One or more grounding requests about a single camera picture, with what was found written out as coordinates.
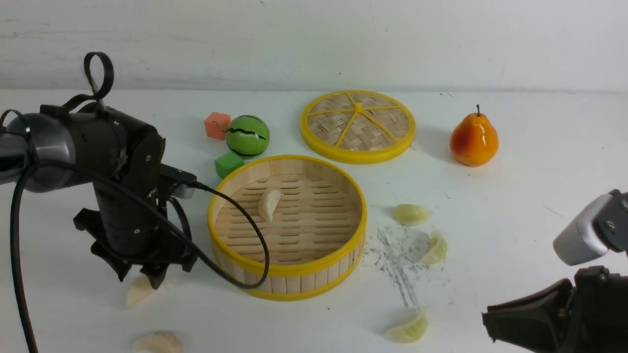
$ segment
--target black cable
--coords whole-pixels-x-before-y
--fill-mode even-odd
[[[177,217],[179,217],[181,230],[185,233],[185,235],[191,238],[192,230],[190,228],[190,221],[188,221],[188,216],[185,215],[185,211],[183,210],[181,203],[172,196],[168,199],[168,202],[172,205],[172,208],[175,209]]]
[[[28,307],[26,306],[26,295],[24,294],[24,281],[22,279],[22,264],[19,254],[19,206],[22,203],[22,193],[26,188],[26,182],[35,173],[36,166],[31,165],[20,176],[15,189],[13,190],[13,201],[11,202],[11,215],[9,221],[9,242],[11,248],[11,272],[13,273],[13,289],[15,290],[15,299],[18,302],[19,319],[22,322],[24,330],[24,338],[26,346],[31,353],[37,353],[37,343],[35,342],[35,333],[28,315]]]
[[[30,353],[38,353],[38,350],[37,350],[37,344],[35,342],[35,335],[33,333],[33,327],[30,321],[30,316],[28,315],[28,307],[26,305],[26,296],[24,293],[24,282],[22,279],[22,272],[21,272],[21,261],[20,261],[20,256],[19,256],[19,207],[21,205],[21,198],[22,198],[22,194],[24,193],[24,189],[26,188],[27,181],[32,177],[36,169],[42,166],[57,166],[60,168],[64,168],[66,170],[71,170],[75,173],[79,173],[79,174],[83,174],[87,176],[92,181],[103,183],[107,185],[108,187],[111,187],[114,190],[121,192],[126,197],[130,198],[131,200],[135,201],[136,203],[144,207],[144,209],[147,212],[149,212],[152,216],[156,217],[165,226],[169,227],[171,233],[177,238],[179,238],[179,240],[181,240],[187,246],[192,248],[192,250],[197,254],[197,256],[207,266],[209,266],[209,268],[211,268],[214,272],[216,272],[220,277],[222,277],[223,279],[225,279],[226,281],[235,285],[238,288],[241,288],[244,290],[255,289],[261,286],[266,280],[266,278],[268,277],[268,270],[270,268],[270,254],[268,251],[268,245],[266,244],[266,241],[264,240],[264,236],[259,230],[257,224],[255,224],[255,222],[253,221],[253,218],[251,217],[251,215],[249,215],[249,213],[246,212],[246,210],[240,204],[238,204],[235,200],[228,197],[227,195],[224,195],[223,193],[218,192],[199,182],[195,182],[191,185],[195,188],[208,191],[210,193],[213,193],[215,195],[218,195],[226,199],[226,201],[229,201],[238,210],[240,210],[240,212],[244,214],[244,217],[246,217],[246,219],[253,226],[253,229],[255,230],[255,233],[257,234],[262,244],[262,248],[264,249],[264,270],[259,281],[252,285],[240,282],[237,279],[233,278],[230,274],[226,273],[223,269],[217,266],[209,257],[207,257],[207,255],[205,255],[205,253],[196,244],[194,244],[194,242],[192,242],[191,236],[190,237],[186,236],[186,234],[184,233],[185,231],[179,230],[179,228],[177,228],[174,224],[172,224],[168,220],[168,218],[165,217],[163,214],[161,214],[156,208],[154,208],[152,205],[147,203],[141,197],[132,193],[129,189],[123,187],[121,184],[118,184],[102,175],[98,175],[89,170],[83,169],[79,166],[75,166],[69,163],[65,163],[61,161],[53,161],[53,160],[37,161],[36,163],[29,166],[22,173],[22,175],[20,176],[15,186],[15,189],[13,192],[13,201],[11,203],[11,215],[10,215],[10,225],[9,225],[9,237],[10,237],[10,243],[11,243],[11,269],[13,272],[13,285],[15,289],[16,301],[18,302],[19,317],[22,323],[22,328],[24,330],[24,337],[26,339],[26,345],[28,346],[28,350]],[[180,207],[180,204],[178,202],[176,202],[176,204],[179,206],[180,211],[183,211],[183,208]],[[179,214],[179,210],[177,210],[177,206],[175,205],[175,203],[173,203],[173,206],[175,207],[177,214]],[[189,231],[189,223],[187,221],[187,217],[185,217],[185,214],[183,215],[184,215],[183,217],[179,215],[181,219],[181,226],[184,229],[187,226],[187,230]]]

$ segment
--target foam cube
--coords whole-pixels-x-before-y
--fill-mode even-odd
[[[208,137],[224,141],[229,124],[231,124],[230,115],[213,112],[205,119],[205,133]]]
[[[226,155],[218,157],[214,164],[216,165],[216,174],[224,179],[232,171],[244,165],[244,160],[237,154],[229,151]]]

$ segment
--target white table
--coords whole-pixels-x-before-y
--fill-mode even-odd
[[[38,111],[76,91],[0,91],[0,107]],[[298,117],[320,92],[184,92],[114,90],[106,104],[157,127],[166,137],[163,162],[215,186],[214,158],[227,152],[205,136],[212,111],[262,117],[272,133],[265,153],[316,156],[302,141]],[[305,301],[251,297],[198,262],[191,273],[172,266],[174,282],[135,311],[125,309],[134,268],[124,283],[91,255],[92,238],[74,229],[82,207],[95,207],[91,186],[26,193],[21,246],[26,296],[42,352],[129,352],[154,330],[176,332],[184,352],[525,352],[489,339],[487,305],[573,279],[577,268],[554,254],[552,240],[596,196],[628,187],[628,95],[532,93],[392,93],[413,112],[412,148],[381,165],[342,165],[369,203],[365,256],[339,287]],[[480,104],[499,132],[488,165],[452,163],[448,133]],[[0,352],[26,352],[9,267],[8,215],[14,185],[0,187]],[[208,248],[210,195],[197,191],[183,206],[194,240]],[[429,207],[429,225],[404,230],[387,209]],[[432,228],[449,244],[444,265],[413,265],[416,245]],[[382,245],[386,237],[390,246]],[[586,264],[625,271],[622,254]],[[407,283],[395,277],[407,278]],[[430,327],[415,345],[381,334],[413,306]]]

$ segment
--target white wall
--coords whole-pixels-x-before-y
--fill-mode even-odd
[[[628,91],[626,0],[1,0],[0,88]]]

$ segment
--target bamboo steamer lid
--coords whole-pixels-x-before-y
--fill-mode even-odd
[[[331,160],[371,164],[391,160],[414,139],[412,113],[384,94],[345,90],[323,95],[304,110],[300,121],[305,143]]]

